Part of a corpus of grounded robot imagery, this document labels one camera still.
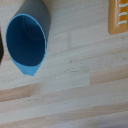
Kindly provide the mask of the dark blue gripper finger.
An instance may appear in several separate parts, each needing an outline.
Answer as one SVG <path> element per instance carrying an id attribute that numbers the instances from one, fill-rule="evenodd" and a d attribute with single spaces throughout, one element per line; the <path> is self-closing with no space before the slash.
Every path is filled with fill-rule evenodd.
<path id="1" fill-rule="evenodd" d="M 2 62 L 3 55 L 4 55 L 4 49 L 3 49 L 2 35 L 0 31 L 0 64 Z"/>

